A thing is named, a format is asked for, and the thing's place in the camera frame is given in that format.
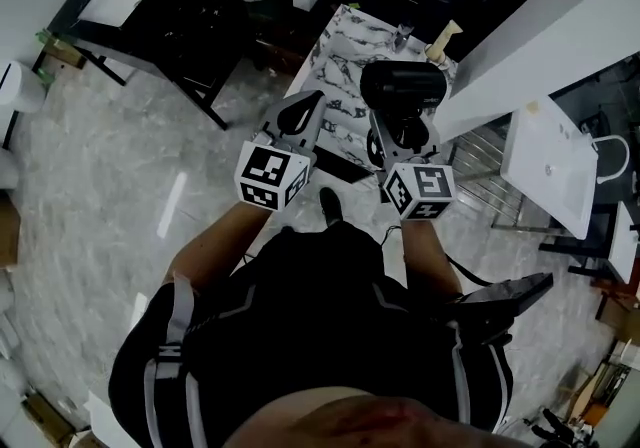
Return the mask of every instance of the person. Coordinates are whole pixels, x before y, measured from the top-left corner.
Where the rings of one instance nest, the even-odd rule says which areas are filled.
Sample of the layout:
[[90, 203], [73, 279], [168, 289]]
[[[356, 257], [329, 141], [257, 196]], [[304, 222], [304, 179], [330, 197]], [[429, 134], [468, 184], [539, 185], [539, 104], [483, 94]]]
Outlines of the person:
[[156, 448], [524, 446], [492, 434], [502, 348], [430, 316], [461, 296], [431, 222], [402, 223], [405, 288], [332, 190], [320, 203], [325, 231], [284, 228], [238, 269], [271, 214], [247, 203], [176, 255], [114, 363], [122, 427]]

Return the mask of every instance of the gray floor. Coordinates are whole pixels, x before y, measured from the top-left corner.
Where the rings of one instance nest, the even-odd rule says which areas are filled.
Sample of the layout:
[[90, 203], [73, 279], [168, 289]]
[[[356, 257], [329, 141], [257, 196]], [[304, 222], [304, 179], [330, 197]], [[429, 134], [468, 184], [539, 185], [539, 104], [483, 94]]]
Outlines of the gray floor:
[[[137, 293], [151, 296], [175, 252], [236, 201], [242, 142], [289, 82], [242, 61], [216, 102], [232, 123], [222, 132], [166, 81], [136, 71], [121, 88], [91, 65], [67, 67], [57, 71], [43, 111], [21, 117], [11, 144], [22, 171], [13, 199], [23, 221], [12, 320], [29, 377], [54, 403], [69, 397], [80, 405], [89, 389], [106, 399]], [[180, 173], [186, 185], [165, 235], [159, 223]], [[397, 223], [372, 183], [353, 187], [317, 172], [252, 251], [284, 224], [322, 229], [316, 197], [323, 184], [338, 191], [347, 220], [375, 239]], [[515, 394], [506, 430], [526, 438], [515, 420], [555, 403], [558, 384], [576, 365], [594, 371], [612, 333], [594, 320], [599, 295], [566, 273], [566, 257], [538, 254], [539, 237], [492, 231], [490, 223], [456, 203], [436, 228], [449, 254], [485, 279], [536, 271], [556, 278], [517, 319], [507, 347]], [[394, 232], [384, 251], [387, 273], [402, 282], [401, 247]], [[465, 289], [473, 286], [465, 282]], [[76, 416], [87, 420], [82, 407]]]

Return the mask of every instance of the black desk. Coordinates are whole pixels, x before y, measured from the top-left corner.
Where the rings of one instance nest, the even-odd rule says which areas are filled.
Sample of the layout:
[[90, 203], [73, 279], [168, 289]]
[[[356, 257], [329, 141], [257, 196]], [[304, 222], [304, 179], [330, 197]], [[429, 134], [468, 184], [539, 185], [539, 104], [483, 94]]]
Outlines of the black desk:
[[104, 57], [166, 78], [227, 128], [211, 105], [251, 40], [242, 0], [142, 0], [121, 27], [79, 20], [89, 1], [67, 0], [49, 30], [120, 85]]

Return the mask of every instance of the marble table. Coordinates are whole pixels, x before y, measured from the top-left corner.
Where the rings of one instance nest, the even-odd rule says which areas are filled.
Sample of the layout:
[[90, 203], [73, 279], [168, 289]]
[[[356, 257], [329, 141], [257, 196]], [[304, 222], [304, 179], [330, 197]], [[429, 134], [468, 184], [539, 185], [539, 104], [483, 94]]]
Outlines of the marble table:
[[[377, 60], [426, 61], [425, 43], [414, 37], [409, 38], [401, 52], [393, 53], [388, 44], [394, 33], [395, 27], [388, 23], [340, 6], [286, 93], [289, 96], [316, 89], [324, 92], [327, 111], [316, 147], [344, 161], [345, 172], [328, 172], [349, 182], [376, 170], [367, 156], [367, 132], [371, 125], [369, 109], [360, 94], [362, 69]], [[441, 69], [450, 88], [457, 64], [447, 59]]]

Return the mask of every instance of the shoe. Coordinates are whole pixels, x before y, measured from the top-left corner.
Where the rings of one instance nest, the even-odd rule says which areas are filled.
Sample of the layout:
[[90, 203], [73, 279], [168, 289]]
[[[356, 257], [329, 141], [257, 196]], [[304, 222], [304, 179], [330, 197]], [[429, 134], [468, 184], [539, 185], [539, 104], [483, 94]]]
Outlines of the shoe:
[[338, 195], [328, 187], [320, 189], [320, 206], [327, 222], [327, 227], [333, 226], [336, 222], [343, 220], [342, 207]]

